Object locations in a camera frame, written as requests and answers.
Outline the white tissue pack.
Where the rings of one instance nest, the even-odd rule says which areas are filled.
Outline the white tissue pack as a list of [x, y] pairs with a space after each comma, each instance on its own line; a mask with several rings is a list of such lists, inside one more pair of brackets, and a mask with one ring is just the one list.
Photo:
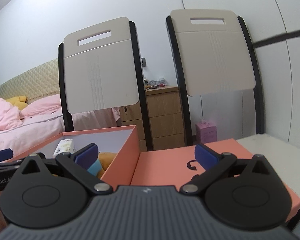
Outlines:
[[73, 154], [75, 152], [75, 144], [74, 144], [74, 141], [72, 139], [63, 139], [61, 140], [54, 153], [53, 153], [53, 156], [57, 156], [61, 153], [64, 153], [64, 152], [68, 152], [68, 153], [71, 153]]

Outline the orange plush toy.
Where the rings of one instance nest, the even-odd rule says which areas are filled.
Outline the orange plush toy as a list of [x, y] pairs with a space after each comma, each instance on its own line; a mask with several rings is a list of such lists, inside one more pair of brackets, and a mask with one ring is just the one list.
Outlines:
[[97, 161], [95, 161], [88, 169], [87, 171], [92, 174], [93, 176], [96, 176], [98, 179], [101, 179], [104, 173], [106, 172], [107, 168], [110, 166], [112, 161], [116, 157], [116, 153], [111, 152], [101, 152], [98, 155]]

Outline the salmon pink box lid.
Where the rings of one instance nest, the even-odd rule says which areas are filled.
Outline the salmon pink box lid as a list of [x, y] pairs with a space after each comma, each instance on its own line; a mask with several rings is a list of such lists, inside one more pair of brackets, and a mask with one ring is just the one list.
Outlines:
[[133, 186], [173, 185], [177, 190], [206, 170], [218, 165], [223, 152], [239, 159], [251, 159], [252, 154], [234, 139], [211, 142], [201, 146], [187, 146], [140, 153], [131, 181]]

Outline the pink carton on floor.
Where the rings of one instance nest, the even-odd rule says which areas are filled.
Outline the pink carton on floor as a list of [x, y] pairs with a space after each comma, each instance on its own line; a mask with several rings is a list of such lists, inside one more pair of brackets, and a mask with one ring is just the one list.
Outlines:
[[217, 127], [214, 122], [201, 120], [196, 123], [196, 139], [198, 143], [217, 141]]

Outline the bed with pink sheet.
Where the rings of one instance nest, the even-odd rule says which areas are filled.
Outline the bed with pink sheet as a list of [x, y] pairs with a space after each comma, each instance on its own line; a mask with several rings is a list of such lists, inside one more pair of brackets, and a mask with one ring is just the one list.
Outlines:
[[[119, 119], [117, 107], [72, 115], [76, 131], [116, 127]], [[65, 131], [61, 109], [35, 115], [22, 120], [22, 123], [21, 126], [0, 132], [0, 150], [10, 148], [16, 157]]]

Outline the pink crumpled duvet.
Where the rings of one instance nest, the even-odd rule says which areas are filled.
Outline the pink crumpled duvet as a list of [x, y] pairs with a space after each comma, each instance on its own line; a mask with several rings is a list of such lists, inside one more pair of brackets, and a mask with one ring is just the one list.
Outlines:
[[22, 125], [18, 107], [0, 98], [0, 132]]

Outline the salmon pink open box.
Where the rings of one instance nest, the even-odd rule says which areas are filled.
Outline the salmon pink open box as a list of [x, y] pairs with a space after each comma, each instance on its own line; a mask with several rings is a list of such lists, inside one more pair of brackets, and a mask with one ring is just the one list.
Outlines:
[[42, 152], [51, 158], [59, 141], [72, 139], [76, 150], [95, 143], [100, 153], [114, 153], [115, 158], [102, 176], [102, 180], [113, 188], [129, 185], [140, 156], [138, 129], [136, 126], [92, 129], [85, 131], [64, 132], [14, 156], [18, 160], [30, 153]]

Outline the yellow plush toy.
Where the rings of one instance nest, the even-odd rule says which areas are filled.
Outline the yellow plush toy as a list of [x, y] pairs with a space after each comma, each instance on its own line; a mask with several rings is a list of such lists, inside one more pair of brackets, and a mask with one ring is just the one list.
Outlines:
[[26, 96], [14, 96], [12, 98], [6, 99], [6, 101], [17, 107], [20, 111], [28, 106]]

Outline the pink pillow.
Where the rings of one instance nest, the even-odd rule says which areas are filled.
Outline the pink pillow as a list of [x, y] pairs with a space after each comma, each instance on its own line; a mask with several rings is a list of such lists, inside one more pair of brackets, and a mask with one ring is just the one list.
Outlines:
[[51, 95], [30, 103], [20, 112], [21, 119], [27, 119], [36, 115], [51, 114], [61, 108], [60, 94]]

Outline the wooden drawer cabinet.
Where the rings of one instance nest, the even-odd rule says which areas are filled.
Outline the wooden drawer cabinet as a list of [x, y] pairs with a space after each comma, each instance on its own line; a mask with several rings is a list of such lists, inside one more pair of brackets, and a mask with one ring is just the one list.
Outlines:
[[[149, 89], [146, 91], [146, 96], [153, 150], [184, 147], [184, 124], [178, 87]], [[136, 125], [140, 151], [146, 152], [146, 136], [140, 104], [120, 107], [119, 111], [124, 126]]]

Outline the beige quilted headboard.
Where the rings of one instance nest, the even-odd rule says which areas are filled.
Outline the beige quilted headboard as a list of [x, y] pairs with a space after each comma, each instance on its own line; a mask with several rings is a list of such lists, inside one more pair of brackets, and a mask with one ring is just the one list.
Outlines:
[[59, 94], [58, 59], [36, 66], [0, 85], [0, 97], [25, 96], [27, 103]]

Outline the small items on cabinet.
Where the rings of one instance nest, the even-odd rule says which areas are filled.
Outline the small items on cabinet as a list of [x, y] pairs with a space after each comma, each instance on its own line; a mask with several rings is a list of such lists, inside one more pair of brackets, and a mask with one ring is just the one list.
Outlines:
[[163, 77], [159, 78], [157, 80], [144, 79], [145, 90], [157, 89], [157, 88], [165, 87], [167, 85], [168, 84], [167, 84], [166, 80]]

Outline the beige chair right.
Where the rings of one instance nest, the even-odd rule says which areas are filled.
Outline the beige chair right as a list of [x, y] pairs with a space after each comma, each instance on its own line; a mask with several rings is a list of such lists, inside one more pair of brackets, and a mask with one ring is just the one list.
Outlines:
[[231, 10], [178, 9], [166, 18], [185, 128], [192, 145], [190, 96], [253, 90], [255, 132], [266, 128], [258, 62], [247, 26]]

